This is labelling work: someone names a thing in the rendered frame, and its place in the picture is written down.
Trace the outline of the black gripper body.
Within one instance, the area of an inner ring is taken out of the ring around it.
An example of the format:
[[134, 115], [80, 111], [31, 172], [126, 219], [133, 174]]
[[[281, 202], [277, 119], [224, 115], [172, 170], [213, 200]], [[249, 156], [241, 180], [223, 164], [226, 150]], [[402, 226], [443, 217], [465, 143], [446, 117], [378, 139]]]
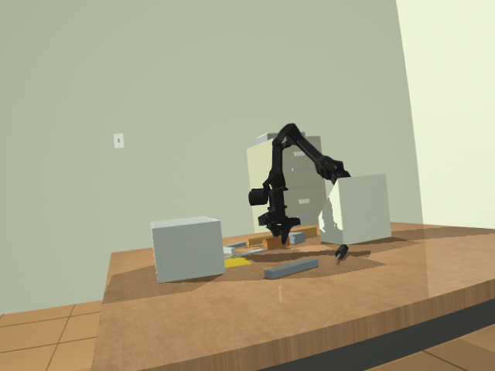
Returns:
[[284, 203], [269, 204], [269, 206], [270, 207], [268, 207], [268, 208], [271, 208], [271, 210], [273, 210], [273, 208], [275, 208], [277, 210], [278, 215], [279, 215], [279, 220], [278, 221], [273, 220], [267, 226], [269, 226], [269, 227], [277, 226], [278, 224], [281, 224], [281, 227], [290, 227], [290, 226], [301, 225], [300, 218], [298, 218], [298, 217], [288, 218], [287, 216], [285, 216], [285, 208], [287, 208], [287, 206], [285, 206]]

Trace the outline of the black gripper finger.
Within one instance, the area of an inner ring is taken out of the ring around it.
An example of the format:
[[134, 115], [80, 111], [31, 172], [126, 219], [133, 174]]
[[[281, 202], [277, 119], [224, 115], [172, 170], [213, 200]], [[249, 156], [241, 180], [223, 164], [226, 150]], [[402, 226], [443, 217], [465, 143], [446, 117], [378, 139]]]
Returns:
[[281, 238], [282, 238], [282, 245], [285, 245], [286, 240], [288, 239], [288, 235], [290, 233], [290, 230], [293, 226], [290, 227], [277, 227], [278, 230], [280, 231]]
[[271, 231], [273, 237], [280, 237], [281, 234], [277, 227], [281, 227], [281, 225], [271, 226], [271, 227], [266, 226], [266, 228], [268, 228]]

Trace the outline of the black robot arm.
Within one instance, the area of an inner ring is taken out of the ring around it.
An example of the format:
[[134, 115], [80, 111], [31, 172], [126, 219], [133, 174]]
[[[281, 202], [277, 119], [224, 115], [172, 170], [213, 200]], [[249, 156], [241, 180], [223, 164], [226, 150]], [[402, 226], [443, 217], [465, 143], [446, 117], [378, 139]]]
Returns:
[[[283, 142], [285, 137], [287, 141]], [[333, 185], [338, 178], [352, 177], [348, 171], [344, 170], [342, 161], [334, 160], [328, 155], [322, 155], [302, 136], [295, 123], [288, 123], [272, 142], [272, 167], [268, 178], [262, 184], [264, 188], [251, 189], [248, 194], [251, 206], [265, 205], [268, 203], [268, 198], [269, 204], [284, 203], [283, 191], [288, 191], [288, 189], [285, 187], [285, 177], [282, 171], [282, 151], [292, 145], [297, 145], [304, 151], [315, 162], [316, 171], [322, 179], [330, 180]], [[261, 225], [266, 226], [273, 220], [278, 221], [279, 215], [275, 208], [273, 210], [268, 208], [268, 212], [259, 216], [258, 220]]]

